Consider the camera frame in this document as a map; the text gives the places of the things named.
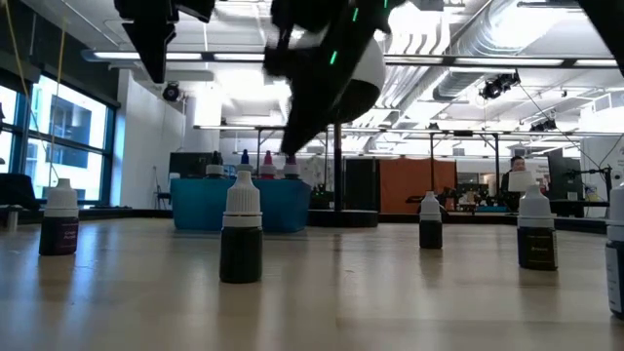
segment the exposed pipe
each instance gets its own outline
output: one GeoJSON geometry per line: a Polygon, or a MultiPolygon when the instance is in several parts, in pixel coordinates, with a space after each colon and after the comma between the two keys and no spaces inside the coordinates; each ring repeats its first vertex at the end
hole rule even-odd
{"type": "MultiPolygon", "coordinates": [[[[536,19],[527,14],[530,9],[519,9],[520,0],[491,0],[466,27],[461,37],[455,36],[455,43],[447,54],[467,56],[491,56],[519,54],[532,42],[541,37],[558,20],[556,15],[536,19]]],[[[430,68],[412,93],[401,103],[406,110],[412,102],[433,89],[433,97],[439,100],[453,100],[467,87],[479,80],[481,73],[449,72],[447,68],[430,68]],[[446,74],[442,81],[436,82],[446,74]]]]}

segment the dark liquid bottle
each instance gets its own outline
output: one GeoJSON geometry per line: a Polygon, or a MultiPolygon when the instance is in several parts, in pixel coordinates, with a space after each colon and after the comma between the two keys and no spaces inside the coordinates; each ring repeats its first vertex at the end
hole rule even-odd
{"type": "Polygon", "coordinates": [[[624,183],[611,189],[609,221],[606,228],[606,284],[608,307],[624,320],[624,183]]]}
{"type": "Polygon", "coordinates": [[[59,179],[50,189],[41,222],[40,255],[74,254],[78,245],[78,205],[69,179],[59,179]]]}
{"type": "Polygon", "coordinates": [[[420,220],[419,243],[422,249],[442,248],[442,223],[438,220],[420,220]]]}
{"type": "Polygon", "coordinates": [[[615,241],[609,238],[609,241],[606,242],[605,253],[608,306],[613,316],[624,320],[624,308],[622,306],[624,303],[624,241],[615,241]]]}
{"type": "Polygon", "coordinates": [[[219,278],[223,283],[254,283],[262,277],[262,228],[224,227],[219,278]]]}
{"type": "Polygon", "coordinates": [[[223,283],[254,283],[262,277],[262,213],[252,174],[240,171],[227,190],[221,230],[219,278],[223,283]]]}
{"type": "Polygon", "coordinates": [[[518,228],[518,263],[526,269],[557,270],[557,234],[555,229],[520,226],[518,228]]]}
{"type": "Polygon", "coordinates": [[[420,224],[418,238],[421,249],[439,250],[442,248],[442,215],[440,203],[436,200],[433,191],[420,203],[420,224]]]}
{"type": "Polygon", "coordinates": [[[557,270],[557,232],[550,201],[539,185],[532,184],[519,204],[518,264],[525,269],[557,270]]]}

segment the white cylinder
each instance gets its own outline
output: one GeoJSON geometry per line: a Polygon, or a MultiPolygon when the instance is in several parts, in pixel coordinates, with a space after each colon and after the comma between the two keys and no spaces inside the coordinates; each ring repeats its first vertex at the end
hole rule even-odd
{"type": "Polygon", "coordinates": [[[18,221],[20,219],[20,213],[17,211],[9,212],[7,217],[7,231],[9,233],[15,233],[18,231],[18,221]]]}

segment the ceiling light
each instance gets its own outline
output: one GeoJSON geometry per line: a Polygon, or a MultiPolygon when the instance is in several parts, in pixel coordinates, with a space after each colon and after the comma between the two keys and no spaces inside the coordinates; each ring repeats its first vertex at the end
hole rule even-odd
{"type": "Polygon", "coordinates": [[[213,131],[255,131],[252,126],[195,126],[196,129],[213,131]]]}
{"type": "Polygon", "coordinates": [[[410,57],[405,55],[386,55],[387,64],[440,64],[443,58],[410,57]]]}
{"type": "Polygon", "coordinates": [[[379,128],[342,128],[343,132],[354,132],[354,133],[379,133],[381,129],[379,128]]]}
{"type": "Polygon", "coordinates": [[[574,65],[617,68],[617,61],[615,59],[578,59],[574,65]]]}
{"type": "Polygon", "coordinates": [[[94,53],[98,59],[140,59],[138,53],[94,53]]]}
{"type": "Polygon", "coordinates": [[[564,63],[562,59],[559,58],[457,58],[455,60],[456,64],[474,64],[474,65],[484,65],[484,66],[493,66],[493,65],[501,65],[501,66],[509,66],[509,67],[517,67],[517,66],[558,66],[564,63]]]}
{"type": "Polygon", "coordinates": [[[491,67],[451,67],[451,73],[493,73],[512,74],[516,72],[514,68],[491,68],[491,67]]]}
{"type": "Polygon", "coordinates": [[[199,53],[167,53],[167,59],[170,59],[170,60],[202,60],[202,54],[199,54],[199,53]]]}
{"type": "Polygon", "coordinates": [[[264,54],[214,54],[215,60],[262,62],[264,54]]]}
{"type": "MultiPolygon", "coordinates": [[[[131,52],[96,52],[94,56],[98,59],[132,59],[139,60],[138,53],[131,52]]],[[[167,53],[167,59],[169,60],[203,60],[200,53],[167,53]]]]}

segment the blue tablecloth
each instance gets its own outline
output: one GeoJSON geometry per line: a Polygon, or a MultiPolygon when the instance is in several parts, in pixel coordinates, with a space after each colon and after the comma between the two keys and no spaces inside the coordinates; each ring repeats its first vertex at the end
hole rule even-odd
{"type": "MultiPolygon", "coordinates": [[[[175,228],[219,231],[227,189],[234,179],[173,179],[175,228]]],[[[265,232],[294,233],[305,227],[311,188],[300,180],[257,179],[265,232]]]]}

